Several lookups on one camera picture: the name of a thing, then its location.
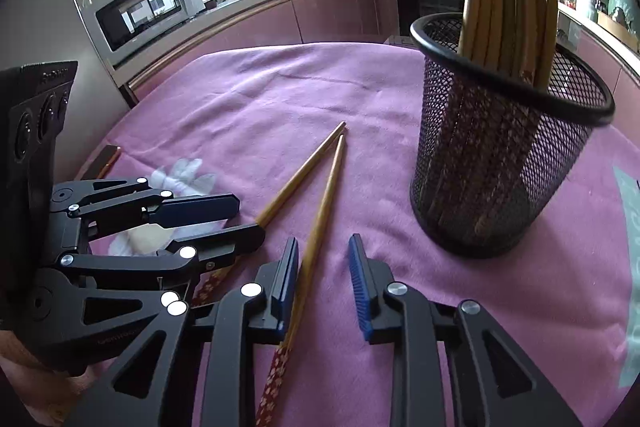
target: mesh pencil holder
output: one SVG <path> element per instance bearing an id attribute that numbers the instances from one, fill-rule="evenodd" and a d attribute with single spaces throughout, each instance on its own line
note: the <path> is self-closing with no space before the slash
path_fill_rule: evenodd
<path id="1" fill-rule="evenodd" d="M 411 204 L 445 250 L 482 259 L 516 245 L 615 105 L 602 79 L 560 45 L 542 92 L 458 55 L 462 14 L 422 17 L 426 56 Z"/>

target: kitchen counter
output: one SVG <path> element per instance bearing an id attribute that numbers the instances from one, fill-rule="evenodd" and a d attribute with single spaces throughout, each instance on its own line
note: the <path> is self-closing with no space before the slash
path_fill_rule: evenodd
<path id="1" fill-rule="evenodd" d="M 176 46 L 198 35 L 204 30 L 246 10 L 273 0 L 229 0 L 216 8 L 199 13 L 193 19 L 165 33 L 161 38 L 140 50 L 116 70 L 108 67 L 118 87 L 123 86 L 140 71 L 166 55 Z"/>
<path id="2" fill-rule="evenodd" d="M 623 66 L 626 66 L 629 73 L 633 73 L 640 83 L 640 57 L 631 51 L 626 44 L 620 42 L 599 24 L 587 19 L 587 17 L 584 17 L 565 4 L 558 3 L 558 9 L 561 14 L 569 17 L 569 19 L 577 22 L 583 29 L 587 30 L 591 36 L 608 49 Z"/>

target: bundle of chopsticks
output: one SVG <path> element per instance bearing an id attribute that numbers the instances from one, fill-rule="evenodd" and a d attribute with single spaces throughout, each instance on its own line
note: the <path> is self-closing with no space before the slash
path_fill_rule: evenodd
<path id="1" fill-rule="evenodd" d="M 465 0 L 458 53 L 546 92 L 557 28 L 558 0 Z M 455 83 L 432 162 L 438 169 L 425 185 L 436 187 L 426 209 L 430 219 L 466 241 L 488 237 L 520 177 L 539 119 L 485 90 Z"/>
<path id="2" fill-rule="evenodd" d="M 458 52 L 544 91 L 557 31 L 558 0 L 465 0 Z"/>
<path id="3" fill-rule="evenodd" d="M 337 141 L 329 177 L 318 206 L 316 219 L 314 220 L 311 232 L 306 242 L 300 269 L 298 270 L 296 293 L 293 301 L 289 330 L 287 330 L 285 340 L 277 347 L 273 355 L 266 385 L 262 392 L 262 397 L 256 413 L 255 424 L 257 427 L 269 426 L 274 418 L 276 401 L 280 395 L 280 388 L 286 371 L 287 360 L 289 360 L 289 353 L 292 349 L 298 328 L 300 327 L 300 322 L 302 321 L 306 298 L 311 288 L 318 254 L 321 250 L 324 232 L 329 222 L 331 205 L 334 199 L 338 176 L 340 173 L 340 166 L 342 165 L 342 158 L 346 147 L 345 131 L 346 123 L 340 122 L 255 219 L 255 222 L 258 225 L 263 228 L 267 227 L 284 203 L 286 203 L 306 176 L 324 157 L 324 154 L 331 149 L 332 145 Z M 232 268 L 233 266 L 226 267 L 210 274 L 209 280 L 207 280 L 201 290 L 196 294 L 196 296 L 194 296 L 192 302 L 193 305 L 201 305 L 209 302 L 211 300 L 213 290 L 226 278 Z"/>

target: pink cabinet door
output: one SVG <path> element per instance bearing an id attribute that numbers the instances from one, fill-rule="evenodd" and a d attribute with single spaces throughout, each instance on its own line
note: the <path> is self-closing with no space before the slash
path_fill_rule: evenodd
<path id="1" fill-rule="evenodd" d="M 606 49 L 586 31 L 582 31 L 578 42 L 577 55 L 598 73 L 609 86 L 611 92 L 616 89 L 620 64 Z"/>
<path id="2" fill-rule="evenodd" d="M 382 42 L 376 0 L 292 0 L 307 42 Z"/>
<path id="3" fill-rule="evenodd" d="M 616 101 L 613 125 L 636 147 L 640 147 L 640 86 L 625 70 L 620 71 L 613 98 Z"/>
<path id="4" fill-rule="evenodd" d="M 391 35 L 399 35 L 398 0 L 376 0 L 376 14 L 380 42 L 384 42 Z"/>
<path id="5" fill-rule="evenodd" d="M 172 74 L 203 55 L 224 50 L 286 44 L 302 44 L 296 16 L 290 1 L 258 12 L 201 42 L 194 49 L 176 58 L 167 67 L 148 79 L 135 90 L 135 94 L 139 100 L 142 100 Z"/>

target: pink fabric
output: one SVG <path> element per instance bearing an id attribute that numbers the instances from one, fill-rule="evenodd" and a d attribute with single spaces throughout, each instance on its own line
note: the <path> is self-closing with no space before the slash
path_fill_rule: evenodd
<path id="1" fill-rule="evenodd" d="M 626 389 L 631 290 L 625 217 L 613 174 L 640 177 L 640 152 L 616 129 L 594 131 L 558 193 L 510 254 L 463 261 L 436 247 L 408 199 L 417 150 L 423 58 L 379 44 L 306 44 L 198 58 L 146 97 L 107 136 L 120 145 L 110 177 L 149 176 L 201 158 L 213 192 L 241 199 L 250 222 L 340 120 L 347 152 L 305 317 L 276 412 L 281 426 L 386 426 L 391 346 L 369 346 L 356 321 L 347 243 L 397 280 L 450 305 L 480 301 L 587 427 L 600 427 Z M 265 245 L 221 287 L 251 280 L 289 235 L 304 247 L 328 155 L 270 224 Z M 272 347 L 256 353 L 256 396 Z"/>

